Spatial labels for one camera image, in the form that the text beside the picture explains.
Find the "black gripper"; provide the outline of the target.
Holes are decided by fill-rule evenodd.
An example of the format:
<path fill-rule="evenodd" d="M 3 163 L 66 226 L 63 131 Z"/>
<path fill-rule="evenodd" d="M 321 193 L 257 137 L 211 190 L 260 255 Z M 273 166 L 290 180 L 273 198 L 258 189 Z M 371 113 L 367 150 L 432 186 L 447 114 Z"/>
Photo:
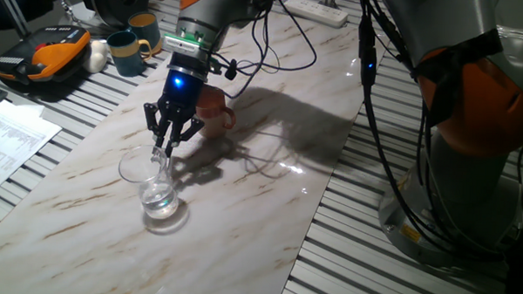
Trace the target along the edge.
<path fill-rule="evenodd" d="M 166 156 L 170 157 L 182 141 L 189 141 L 205 126 L 204 121 L 192 116 L 201 88 L 207 80 L 208 68 L 198 58 L 180 52 L 173 53 L 166 68 L 168 74 L 158 105 L 145 103 L 143 109 L 147 128 L 153 134 L 156 147 L 162 147 L 166 130 L 173 122 L 165 150 Z M 190 126 L 183 130 L 188 120 Z"/>

